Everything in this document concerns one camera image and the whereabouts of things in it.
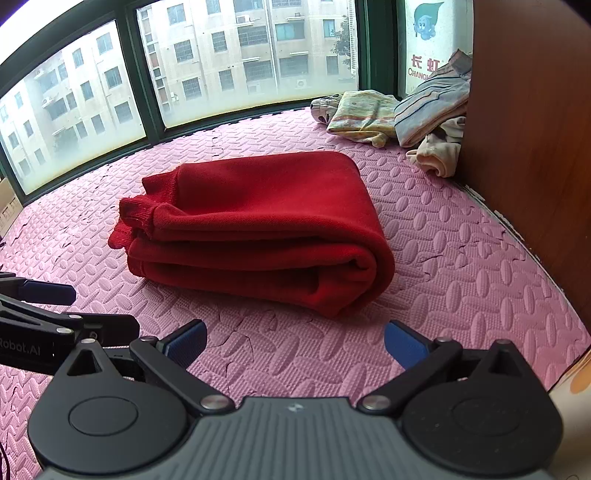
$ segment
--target pink foam mat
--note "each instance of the pink foam mat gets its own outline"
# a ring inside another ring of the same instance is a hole
[[[147,175],[189,161],[316,150],[356,162],[396,258],[388,290],[354,317],[335,322],[298,307],[158,285],[132,276],[124,252],[107,247],[118,200],[142,193]],[[142,334],[159,337],[203,319],[208,347],[190,371],[235,401],[345,395],[355,402],[401,372],[383,346],[393,318],[467,348],[510,338],[546,387],[589,345],[561,291],[469,196],[407,165],[400,147],[327,135],[308,109],[197,132],[101,167],[26,207],[5,241],[0,269],[74,285],[70,310],[130,313]],[[27,418],[50,378],[7,367],[0,378],[0,441],[13,475],[31,478],[39,468]]]

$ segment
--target yellow patterned cloth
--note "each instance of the yellow patterned cloth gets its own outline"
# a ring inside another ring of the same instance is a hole
[[[399,101],[375,90],[345,92],[326,131],[354,142],[383,147],[396,138],[394,109]]]

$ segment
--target apartment building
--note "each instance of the apartment building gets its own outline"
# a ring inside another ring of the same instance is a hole
[[[161,0],[137,15],[167,127],[357,85],[352,0]],[[341,36],[352,67],[334,52]],[[115,22],[0,99],[0,142],[26,193],[144,135]]]

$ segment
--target cardboard box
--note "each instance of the cardboard box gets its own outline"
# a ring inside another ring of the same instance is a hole
[[[21,202],[19,202],[8,179],[2,179],[0,181],[0,239],[8,233],[8,229],[21,212]]]
[[[557,480],[591,479],[591,349],[550,389],[564,435],[549,470]]]

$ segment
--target folded red garment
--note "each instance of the folded red garment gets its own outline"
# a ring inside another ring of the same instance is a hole
[[[184,164],[142,183],[109,238],[134,275],[329,317],[368,304],[394,276],[359,170],[341,153]]]

